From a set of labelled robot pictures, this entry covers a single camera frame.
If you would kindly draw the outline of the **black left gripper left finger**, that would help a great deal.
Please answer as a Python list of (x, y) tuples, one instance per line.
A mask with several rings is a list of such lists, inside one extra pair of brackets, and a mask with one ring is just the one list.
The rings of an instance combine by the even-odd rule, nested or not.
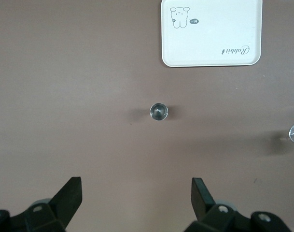
[(82, 180), (72, 177), (51, 199), (36, 201), (10, 216), (0, 209), (0, 232), (65, 232), (82, 203)]

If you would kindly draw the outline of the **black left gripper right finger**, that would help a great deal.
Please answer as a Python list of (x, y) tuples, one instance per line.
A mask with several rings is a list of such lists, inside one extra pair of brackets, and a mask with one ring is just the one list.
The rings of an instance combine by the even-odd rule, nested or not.
[(256, 211), (247, 218), (224, 203), (216, 203), (202, 178), (193, 178), (191, 204), (197, 218), (186, 232), (290, 232), (281, 218)]

